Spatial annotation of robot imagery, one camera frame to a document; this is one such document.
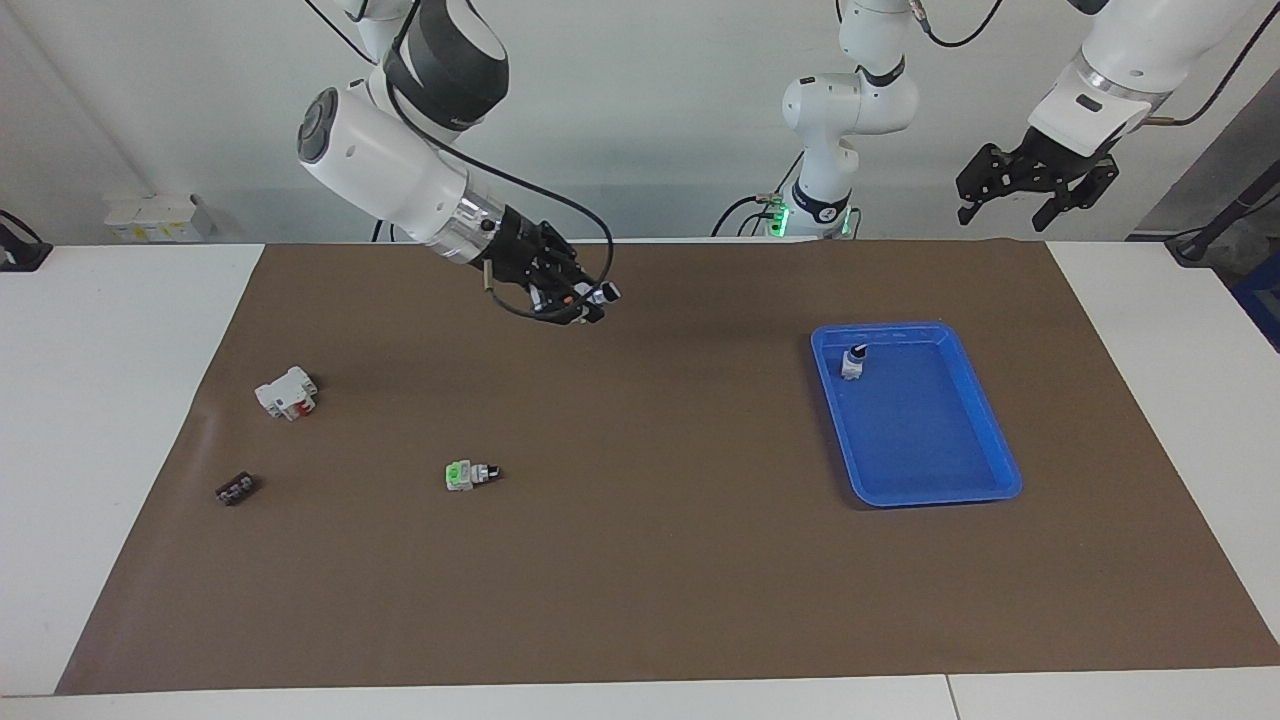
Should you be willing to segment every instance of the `small electronic component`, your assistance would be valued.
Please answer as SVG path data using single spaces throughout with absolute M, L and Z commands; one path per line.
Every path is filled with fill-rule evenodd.
M 241 473 L 239 475 L 236 475 L 234 480 L 218 488 L 215 495 L 223 505 L 227 507 L 234 507 L 255 492 L 257 492 L 257 480 L 255 480 L 253 475 L 250 475 L 248 473 Z
M 316 409 L 315 396 L 319 388 L 311 380 L 311 375 L 294 365 L 271 384 L 253 391 L 253 395 L 257 396 L 259 404 L 269 415 L 284 418 L 292 423 L 310 415 Z
M 846 380 L 856 380 L 863 377 L 863 363 L 867 360 L 867 346 L 855 345 L 845 351 L 840 361 L 840 377 Z
M 472 465 L 470 460 L 458 460 L 444 469 L 444 487 L 449 492 L 466 492 L 492 483 L 500 475 L 502 468 L 497 465 Z

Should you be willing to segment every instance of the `cable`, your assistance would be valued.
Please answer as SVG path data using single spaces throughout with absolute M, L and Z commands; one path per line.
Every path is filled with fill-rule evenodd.
M 854 208 L 850 213 L 858 213 L 858 224 L 854 225 L 854 237 L 850 240 L 858 240 L 858 231 L 863 229 L 863 209 Z
M 408 33 L 408 28 L 413 22 L 413 17 L 417 15 L 417 10 L 421 5 L 422 0 L 413 0 L 413 5 L 412 8 L 410 8 L 408 15 L 404 17 L 404 24 L 401 26 L 399 32 L 396 35 L 396 41 L 392 44 L 392 50 L 390 50 L 392 53 L 399 53 L 401 44 L 404 41 L 404 36 Z M 599 215 L 593 213 L 590 208 L 582 205 L 581 202 L 577 202 L 576 200 L 572 200 L 570 197 L 564 197 L 563 195 L 553 190 L 547 190 L 540 184 L 535 184 L 530 181 L 516 177 L 506 170 L 500 170 L 493 165 L 476 160 L 475 158 L 467 155 L 466 152 L 462 152 L 461 150 L 436 140 L 431 133 L 413 124 L 413 122 L 408 118 L 408 115 L 404 114 L 404 110 L 399 105 L 399 100 L 396 97 L 396 87 L 392 85 L 389 74 L 387 77 L 387 95 L 388 97 L 390 97 L 392 108 L 396 110 L 396 114 L 399 115 L 401 122 L 408 126 L 410 129 L 417 133 L 419 137 L 429 142 L 436 150 L 447 152 L 474 168 L 497 176 L 512 184 L 517 184 L 530 192 L 536 192 L 543 197 L 548 197 L 550 200 L 554 200 L 556 202 L 559 202 L 561 205 L 564 205 L 566 208 L 576 210 L 582 217 L 588 218 L 589 220 L 595 223 L 596 227 L 600 228 L 600 231 L 604 233 L 604 245 L 605 245 L 604 266 L 600 269 L 600 277 L 599 279 L 595 281 L 595 284 L 589 291 L 581 293 L 579 299 L 575 300 L 568 306 L 552 313 L 530 313 L 527 310 L 521 310 L 518 307 L 512 307 L 511 305 L 508 305 L 506 301 L 498 297 L 497 291 L 494 291 L 492 286 L 485 288 L 485 292 L 489 293 L 489 297 L 492 297 L 493 301 L 498 304 L 499 307 L 511 313 L 512 315 L 520 315 L 521 318 L 529 318 L 531 320 L 554 322 L 556 319 L 561 318 L 572 318 L 581 315 L 581 309 L 584 305 L 586 305 L 588 297 L 595 295 L 596 292 L 599 292 L 602 287 L 604 287 L 604 283 L 609 279 L 609 270 L 613 269 L 614 242 L 613 242 L 613 231 L 609 229 L 608 223 L 600 219 Z
M 716 222 L 716 227 L 712 229 L 710 237 L 717 237 L 719 234 L 719 229 L 724 227 L 724 222 L 728 220 L 728 217 L 733 214 L 733 210 L 737 210 L 742 205 L 749 205 L 751 202 L 759 202 L 759 199 L 755 195 L 748 195 L 746 197 L 730 205 L 728 210 L 724 210 L 724 214 L 721 215 L 721 219 Z
M 332 29 L 335 33 L 338 33 L 338 37 L 340 37 L 342 41 L 347 44 L 347 47 L 351 47 L 352 51 L 356 53 L 356 55 L 360 55 L 360 59 L 362 59 L 364 61 L 369 63 L 370 65 L 376 65 L 378 64 L 376 60 L 374 60 L 372 58 L 370 58 L 367 53 L 365 53 L 364 50 L 360 49 L 358 45 L 356 45 L 355 40 L 352 40 L 351 37 L 347 37 L 347 33 L 342 32 L 342 29 L 338 26 L 333 24 L 333 20 L 329 19 L 329 15 L 321 13 L 320 8 L 316 8 L 316 4 L 312 3 L 312 0 L 302 0 L 302 1 L 306 3 L 307 6 L 310 6 L 315 12 L 315 14 L 320 15 L 320 19 L 324 20 L 324 24 L 329 26 L 329 29 Z M 365 8 L 361 8 L 361 15 L 364 15 L 364 10 L 365 10 Z
M 920 27 L 924 28 L 924 35 L 928 35 L 929 40 L 932 40 L 937 45 L 941 45 L 942 47 L 963 47 L 965 45 L 969 45 L 974 40 L 977 40 L 978 36 L 982 35 L 983 31 L 987 29 L 987 26 L 991 24 L 992 18 L 996 17 L 996 12 L 1000 10 L 1000 6 L 1004 5 L 1004 4 L 1005 4 L 1005 0 L 996 0 L 996 3 L 991 6 L 991 12 L 987 13 L 986 19 L 982 20 L 980 26 L 978 26 L 978 29 L 973 31 L 969 35 L 969 37 L 966 37 L 964 40 L 960 40 L 957 42 L 951 42 L 951 41 L 947 41 L 947 40 L 942 40 L 941 37 L 933 35 L 933 27 L 929 26 L 928 18 L 920 20 Z
M 20 229 L 22 232 L 29 234 L 31 238 L 35 240 L 36 242 L 38 242 L 40 245 L 45 243 L 45 241 L 40 240 L 40 236 L 36 234 L 36 231 L 31 229 L 31 225 L 28 225 L 27 223 L 22 222 L 22 218 L 14 215 L 13 213 L 10 213 L 8 210 L 0 210 L 0 218 L 4 218 L 6 220 L 9 220 L 10 223 L 13 223 L 14 225 L 17 225 L 18 229 Z
M 1240 222 L 1240 220 L 1243 220 L 1244 218 L 1248 218 L 1249 215 L 1253 215 L 1254 213 L 1261 213 L 1262 210 L 1265 210 L 1265 209 L 1267 208 L 1267 205 L 1271 205 L 1271 204 L 1272 204 L 1272 202 L 1275 202 L 1276 200 L 1280 200 L 1280 192 L 1276 192 L 1275 195 L 1272 195 L 1272 196 L 1271 196 L 1271 197 L 1268 197 L 1267 200 L 1265 200 L 1265 201 L 1262 201 L 1262 202 L 1258 202 L 1257 205 L 1254 205 L 1254 206 L 1249 208 L 1248 213 L 1244 213 L 1243 215 L 1240 215 L 1239 218 L 1236 218 L 1236 220 L 1235 220 L 1235 222 Z M 1165 236 L 1165 240 L 1164 240 L 1164 241 L 1165 241 L 1165 242 L 1169 242 L 1170 240 L 1178 240 L 1178 238 L 1180 238 L 1180 237 L 1187 237 L 1187 236 L 1189 236 L 1189 234 L 1196 234 L 1196 233 L 1198 233 L 1198 232 L 1202 232 L 1202 231 L 1204 231 L 1204 229 L 1207 229 L 1207 228 L 1208 228 L 1208 225 L 1201 225 L 1201 227 L 1198 227 L 1198 228 L 1192 228 L 1192 229 L 1189 229 L 1189 231 L 1183 231 L 1183 232 L 1180 232 L 1180 233 L 1175 233 L 1175 234 L 1169 234 L 1169 236 Z
M 1219 96 L 1222 95 L 1222 91 L 1226 90 L 1228 83 L 1230 83 L 1231 78 L 1235 76 L 1235 70 L 1239 70 L 1240 65 L 1244 64 L 1244 59 L 1248 58 L 1249 51 L 1253 50 L 1254 45 L 1257 45 L 1262 33 L 1266 32 L 1267 26 L 1271 24 L 1271 20 L 1275 19 L 1277 13 L 1280 13 L 1280 3 L 1276 3 L 1275 6 L 1271 8 L 1271 12 L 1267 13 L 1267 17 L 1262 20 L 1262 24 L 1258 26 L 1258 29 L 1253 31 L 1253 36 L 1244 44 L 1244 49 L 1235 56 L 1235 61 L 1231 63 L 1230 69 L 1226 70 L 1226 74 L 1222 76 L 1222 79 L 1217 83 L 1213 94 L 1208 96 L 1208 100 L 1206 100 L 1203 105 L 1201 105 L 1199 110 L 1196 110 L 1196 113 L 1193 113 L 1189 118 L 1183 118 L 1180 120 L 1175 120 L 1174 118 L 1147 118 L 1143 124 L 1151 127 L 1181 128 L 1204 117 L 1204 113 L 1213 106 L 1213 102 L 1217 102 Z
M 782 179 L 778 181 L 778 187 L 773 188 L 773 195 L 780 195 L 782 192 L 782 188 L 787 184 L 787 181 L 791 179 L 791 173 L 796 172 L 796 168 L 800 167 L 800 160 L 804 160 L 804 150 L 801 150 L 800 154 L 796 155 L 795 161 L 791 163 L 790 168 L 787 168 L 787 174 L 782 176 Z M 760 232 L 759 220 L 756 220 L 755 227 L 751 228 L 751 234 L 754 236 L 758 232 Z
M 1268 197 L 1268 199 L 1267 199 L 1266 201 L 1263 201 L 1263 202 L 1258 202 L 1258 204 L 1257 204 L 1257 205 L 1254 205 L 1253 208 L 1249 208 L 1249 211 L 1248 211 L 1248 213 L 1245 213 L 1245 214 L 1243 214 L 1243 215 L 1240 215 L 1240 219 L 1244 219 L 1244 218 L 1248 218 L 1249 215 L 1252 215 L 1252 214 L 1254 214 L 1254 213 L 1261 213 L 1262 210 L 1265 210 L 1265 209 L 1266 209 L 1266 206 L 1267 206 L 1267 205 L 1271 205 L 1271 204 L 1272 204 L 1272 202 L 1275 202 L 1275 201 L 1276 201 L 1277 199 L 1280 199 L 1280 192 L 1277 192 L 1277 193 L 1272 195 L 1272 196 L 1271 196 L 1271 197 Z

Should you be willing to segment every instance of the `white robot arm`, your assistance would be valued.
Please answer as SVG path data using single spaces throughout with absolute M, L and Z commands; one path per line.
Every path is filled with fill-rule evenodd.
M 961 224 L 984 202 L 1014 192 L 1052 193 L 1032 219 L 1037 231 L 1061 213 L 1092 208 L 1120 174 L 1111 149 L 1143 126 L 1256 0 L 1070 1 L 1096 15 L 1093 31 L 1032 111 L 1021 145 L 1010 152 L 983 146 L 956 178 Z
M 905 74 L 908 0 L 850 0 L 844 18 L 840 46 L 856 70 L 800 78 L 783 97 L 787 126 L 804 141 L 800 178 L 786 197 L 786 234 L 838 233 L 858 172 L 850 136 L 905 129 L 920 102 Z
M 330 87 L 298 128 L 298 159 L 335 193 L 415 242 L 521 286 L 538 320 L 595 323 L 621 295 L 548 223 L 499 201 L 452 143 L 507 95 L 507 51 L 470 0 L 340 0 L 380 61 Z

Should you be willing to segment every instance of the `table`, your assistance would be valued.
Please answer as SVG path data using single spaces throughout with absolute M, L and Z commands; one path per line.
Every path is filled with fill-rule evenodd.
M 1093 320 L 1272 633 L 1280 629 L 1280 356 L 1217 279 L 1161 246 L 1053 243 Z M 0 693 L 54 684 L 243 292 L 261 247 L 60 249 L 0 283 Z M 128 277 L 133 282 L 105 283 Z M 58 452 L 29 450 L 56 438 Z M 13 717 L 349 715 L 1271 717 L 1280 667 L 645 685 L 257 691 L 0 701 Z

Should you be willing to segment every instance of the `plastic tray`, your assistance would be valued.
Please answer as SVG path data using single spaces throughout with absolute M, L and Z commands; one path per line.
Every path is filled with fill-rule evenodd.
M 861 379 L 841 357 L 868 345 Z M 1021 474 L 956 332 L 941 323 L 828 325 L 813 354 L 854 492 L 877 507 L 1009 500 Z

